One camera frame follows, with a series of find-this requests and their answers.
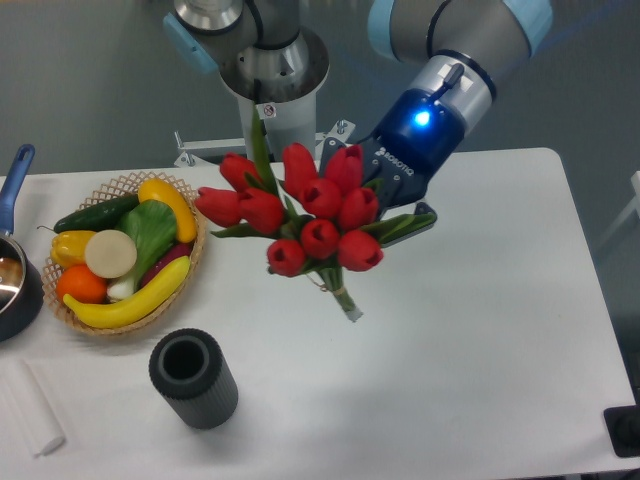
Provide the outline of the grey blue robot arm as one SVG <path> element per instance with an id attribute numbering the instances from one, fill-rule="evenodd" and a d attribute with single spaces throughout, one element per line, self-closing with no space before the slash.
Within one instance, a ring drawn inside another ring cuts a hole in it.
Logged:
<path id="1" fill-rule="evenodd" d="M 379 207 L 413 205 L 391 245 L 428 230 L 427 186 L 494 103 L 501 82 L 532 57 L 553 22 L 547 1 L 377 1 L 368 36 L 382 56 L 421 69 L 360 141 L 362 182 Z M 163 28 L 195 69 L 218 72 L 236 97 L 246 149 L 282 159 L 301 142 L 320 166 L 346 148 L 348 132 L 316 137 L 316 94 L 329 70 L 325 44 L 303 26 L 295 1 L 178 1 Z"/>

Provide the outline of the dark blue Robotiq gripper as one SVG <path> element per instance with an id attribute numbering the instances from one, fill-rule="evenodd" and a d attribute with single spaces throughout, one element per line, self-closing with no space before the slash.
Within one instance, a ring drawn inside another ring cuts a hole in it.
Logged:
<path id="1" fill-rule="evenodd" d="M 394 208 L 424 197 L 429 182 L 487 113 L 496 89 L 490 76 L 466 55 L 436 53 L 399 96 L 373 131 L 360 142 L 364 181 L 379 179 L 379 203 Z M 321 175 L 353 170 L 354 145 L 330 138 L 324 145 Z M 387 223 L 380 237 L 390 247 L 431 229 L 437 213 L 425 201 Z"/>

